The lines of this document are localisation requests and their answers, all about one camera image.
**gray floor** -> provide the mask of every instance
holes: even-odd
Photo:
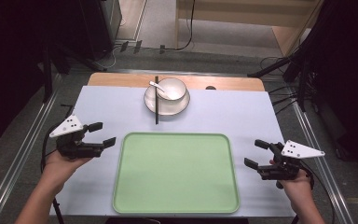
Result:
[[[153,6],[151,3],[152,0],[149,0],[149,7]],[[142,37],[142,34],[145,32],[143,29],[141,29],[140,37]],[[254,36],[257,34],[255,32],[256,30],[257,29],[254,29],[252,31]],[[211,35],[211,37],[214,39],[224,40],[223,37],[216,37],[215,35]],[[211,73],[211,75],[220,74],[219,76],[245,77],[245,74],[260,70],[260,63],[264,57],[273,57],[278,55],[271,53],[272,51],[278,51],[276,43],[273,42],[273,36],[268,35],[265,38],[263,37],[259,39],[258,42],[264,44],[260,44],[261,47],[259,48],[257,45],[254,45],[253,51],[250,50],[247,52],[245,50],[247,52],[246,55],[239,55],[236,53],[230,55],[223,51],[216,52],[215,50],[220,47],[218,47],[218,44],[216,44],[215,41],[213,42],[213,40],[210,41],[211,45],[209,48],[205,47],[205,49],[200,50],[200,52],[167,51],[164,54],[159,54],[157,50],[143,49],[139,53],[134,54],[130,50],[122,53],[115,51],[116,64],[115,66],[109,68],[108,71],[114,71],[117,69],[159,70],[199,72]],[[266,48],[263,48],[262,46],[269,46],[268,48],[272,49],[272,51],[266,50]],[[110,64],[112,62],[113,60],[110,58],[101,61],[100,63]],[[274,59],[266,60],[263,62],[262,66],[267,66],[268,64],[274,62]],[[273,73],[275,75],[279,75],[281,72],[274,71]],[[47,132],[47,129],[54,123],[63,119],[66,113],[67,108],[60,106],[60,104],[74,105],[81,87],[83,85],[87,85],[91,74],[92,71],[87,69],[84,65],[73,62],[70,75],[62,76],[63,82],[61,87],[58,89],[57,99],[54,102],[40,134],[37,136],[36,141],[32,146],[28,160],[24,164],[17,183],[12,189],[5,206],[0,213],[0,223],[14,222],[16,216],[26,202],[27,196],[32,191],[40,176],[39,161],[43,137]],[[267,91],[286,85],[282,82],[282,78],[280,76],[265,76],[262,77],[262,80]],[[278,99],[282,99],[284,96],[271,95],[270,97],[271,101],[274,102]],[[24,107],[20,114],[13,120],[0,139],[0,183],[5,177],[7,170],[19,151],[19,148],[21,148],[22,141],[26,137],[27,131],[39,112],[42,105],[42,98],[43,89],[41,89],[29,101],[28,105]],[[286,101],[277,105],[276,111],[288,103],[289,101]],[[353,221],[354,223],[358,223],[358,162],[345,162],[337,159],[333,142],[326,132],[320,118],[313,112],[310,105],[307,105],[307,115],[310,118],[310,123],[318,137],[322,150],[326,152],[326,159],[335,176],[337,184],[341,189],[342,195],[347,202]],[[302,144],[307,144],[305,135],[302,132],[296,118],[295,111],[292,107],[288,107],[283,110],[283,112],[277,115],[277,119],[281,126],[283,138],[285,140],[291,139]],[[313,160],[308,160],[308,162],[311,167],[316,169]],[[314,199],[323,214],[325,221],[327,223],[331,222],[332,211],[328,203],[329,198],[326,196],[321,184],[318,182],[316,183],[314,190]],[[106,217],[65,217],[64,220],[65,223],[104,223]],[[290,223],[290,221],[291,218],[250,218],[250,223]],[[50,219],[50,223],[58,223],[58,221],[55,217],[52,217]]]

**white tabletop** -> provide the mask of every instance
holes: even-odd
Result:
[[[144,102],[146,88],[83,87],[74,113],[83,124],[103,122],[103,129],[86,133],[84,142],[101,143],[116,137],[116,145],[107,148],[78,169],[57,195],[63,215],[119,216],[113,208],[113,192],[121,143],[127,133],[222,133],[231,143],[240,194],[240,208],[232,214],[202,214],[192,217],[292,217],[294,212],[283,190],[275,181],[261,180],[257,171],[246,167],[248,158],[268,165],[273,154],[255,147],[255,139],[283,142],[269,95],[264,91],[189,90],[190,104],[182,113],[160,116]],[[169,214],[161,216],[181,216]]]

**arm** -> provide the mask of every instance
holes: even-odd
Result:
[[[48,223],[51,204],[78,167],[90,159],[69,160],[55,151],[48,156],[46,167],[16,223]]]
[[[299,170],[294,180],[280,180],[280,182],[301,223],[324,223],[324,219],[313,201],[310,178],[307,177],[305,171]]]

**table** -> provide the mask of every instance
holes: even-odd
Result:
[[[178,20],[188,19],[190,0],[176,0],[175,37]],[[296,47],[319,14],[323,0],[197,0],[194,20],[225,21],[272,26],[283,56]]]
[[[232,214],[157,214],[162,217],[292,217],[290,202],[275,181],[263,181],[243,164],[243,158],[268,164],[272,153],[254,146],[257,138],[282,142],[282,134],[267,92],[259,79],[245,77],[178,77],[188,87],[191,101],[182,113],[160,116],[143,102],[155,75],[102,74],[91,76],[77,100],[74,113],[83,124],[103,122],[103,129],[87,133],[84,142],[98,143],[115,136],[117,143],[77,170],[57,195],[63,215],[119,216],[112,206],[121,142],[131,132],[223,133],[231,143],[240,208]],[[218,91],[204,90],[215,86]]]

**floor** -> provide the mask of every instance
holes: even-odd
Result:
[[[167,51],[164,54],[159,54],[160,45],[166,45],[166,48],[175,47],[173,20],[170,19],[172,10],[174,10],[174,1],[124,1],[127,4],[143,4],[145,8],[142,22],[135,25],[139,27],[139,30],[132,29],[132,32],[129,32],[131,35],[121,37],[121,42],[131,40],[134,44],[134,42],[142,40],[144,49],[136,54],[132,52],[133,49],[124,52],[115,50],[115,57],[109,56],[98,62],[104,65],[108,72],[159,70],[207,73],[212,76],[245,77],[246,74],[257,72],[261,67],[274,63],[277,58],[282,57],[270,27],[206,21],[194,21],[192,38],[194,44],[191,43],[186,50],[181,52]],[[137,8],[138,12],[142,12],[140,7],[132,6],[131,8]],[[123,13],[123,17],[126,22],[122,27],[131,23],[131,19],[128,19],[125,13]],[[186,21],[181,21],[180,26],[179,46],[183,46],[188,41]],[[57,98],[52,103],[50,113],[44,121],[45,124],[35,133],[36,140],[31,146],[30,152],[26,155],[20,155],[25,156],[26,159],[22,165],[22,172],[16,176],[16,185],[12,186],[12,189],[7,189],[11,193],[4,199],[4,206],[0,209],[0,223],[12,223],[15,220],[26,198],[37,183],[39,150],[42,147],[44,133],[49,126],[57,120],[61,120],[66,113],[66,108],[60,106],[60,104],[74,105],[81,87],[87,85],[90,74],[92,74],[92,71],[82,64],[71,62],[71,65],[73,67],[70,75],[60,75],[57,80],[57,83],[59,83],[57,84],[59,87],[57,88]],[[262,77],[262,80],[266,91],[286,86],[286,83],[282,82],[282,71],[279,70],[272,72],[272,75]],[[285,98],[285,94],[287,94],[285,90],[272,93],[270,95],[271,102]],[[42,97],[43,89],[30,99],[29,104],[13,120],[0,139],[0,184],[17,153],[24,148],[23,141],[28,137],[24,130],[29,130],[34,119],[38,118]],[[276,111],[284,108],[288,103],[289,101],[283,101],[283,103],[277,104],[275,106]],[[326,132],[323,122],[313,111],[311,104],[306,104],[306,106],[306,115],[321,149],[326,152],[329,167],[351,213],[351,221],[342,222],[337,217],[335,221],[332,221],[329,198],[321,184],[317,184],[314,190],[315,202],[326,222],[358,223],[358,162],[342,161],[336,157],[333,141]],[[277,115],[283,138],[296,139],[299,143],[306,145],[307,137],[296,117],[296,111],[291,106]],[[317,169],[315,161],[309,160],[309,163],[310,166]],[[106,217],[65,217],[64,220],[65,223],[104,223]],[[289,223],[290,221],[291,218],[250,218],[250,223]],[[58,220],[52,217],[50,223],[58,223]]]

